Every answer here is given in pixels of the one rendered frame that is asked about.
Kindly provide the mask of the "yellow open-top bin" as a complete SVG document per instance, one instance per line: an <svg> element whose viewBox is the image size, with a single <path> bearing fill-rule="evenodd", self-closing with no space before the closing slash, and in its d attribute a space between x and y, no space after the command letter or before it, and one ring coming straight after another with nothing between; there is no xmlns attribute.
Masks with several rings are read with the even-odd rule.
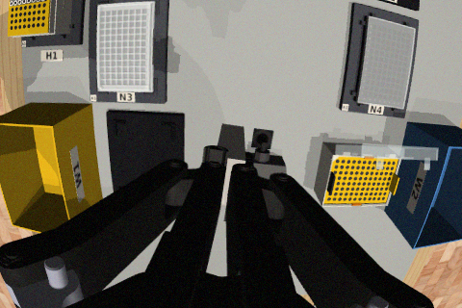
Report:
<svg viewBox="0 0 462 308"><path fill-rule="evenodd" d="M28 103L0 115L0 188L12 226L38 233L103 199L92 104Z"/></svg>

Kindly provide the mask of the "blue open-top bin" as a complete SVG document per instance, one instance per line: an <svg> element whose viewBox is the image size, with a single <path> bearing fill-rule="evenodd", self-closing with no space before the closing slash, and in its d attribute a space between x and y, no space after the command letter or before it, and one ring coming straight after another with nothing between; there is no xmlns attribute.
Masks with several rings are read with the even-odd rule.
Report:
<svg viewBox="0 0 462 308"><path fill-rule="evenodd" d="M438 161L401 160L384 212L413 249L462 240L462 129L407 121L402 145L439 147Z"/></svg>

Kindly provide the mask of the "white label with black text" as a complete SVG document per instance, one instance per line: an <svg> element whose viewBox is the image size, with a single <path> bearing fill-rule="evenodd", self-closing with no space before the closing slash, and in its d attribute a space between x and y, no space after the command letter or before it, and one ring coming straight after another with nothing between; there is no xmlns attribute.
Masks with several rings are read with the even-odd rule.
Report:
<svg viewBox="0 0 462 308"><path fill-rule="evenodd" d="M41 61L63 61L64 51L63 50L41 50Z"/></svg>

